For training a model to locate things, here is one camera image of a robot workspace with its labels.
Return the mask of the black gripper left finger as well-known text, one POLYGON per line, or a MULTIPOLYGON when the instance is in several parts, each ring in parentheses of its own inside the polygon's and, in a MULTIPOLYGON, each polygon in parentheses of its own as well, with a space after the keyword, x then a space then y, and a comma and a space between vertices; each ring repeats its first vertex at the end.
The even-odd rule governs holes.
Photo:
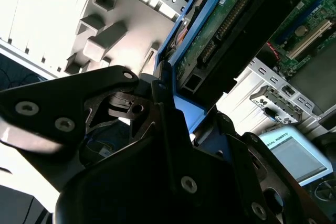
POLYGON ((1 140, 60 163, 85 135, 131 121, 125 147, 85 169, 67 187, 75 195, 197 195, 184 116, 173 101, 172 67, 137 77, 113 66, 1 92, 1 140))

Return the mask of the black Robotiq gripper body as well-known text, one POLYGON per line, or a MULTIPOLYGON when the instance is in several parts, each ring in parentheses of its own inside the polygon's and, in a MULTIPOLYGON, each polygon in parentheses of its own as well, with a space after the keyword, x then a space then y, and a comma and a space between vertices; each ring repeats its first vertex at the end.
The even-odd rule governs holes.
POLYGON ((77 174, 55 223, 243 223, 231 166, 190 145, 136 142, 77 174))

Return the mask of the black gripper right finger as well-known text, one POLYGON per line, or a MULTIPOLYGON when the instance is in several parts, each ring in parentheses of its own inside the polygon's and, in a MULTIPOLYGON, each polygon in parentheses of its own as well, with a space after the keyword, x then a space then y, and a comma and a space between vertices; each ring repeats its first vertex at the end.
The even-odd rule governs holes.
POLYGON ((211 109, 195 134, 207 223, 329 223, 261 139, 239 135, 224 113, 211 109))

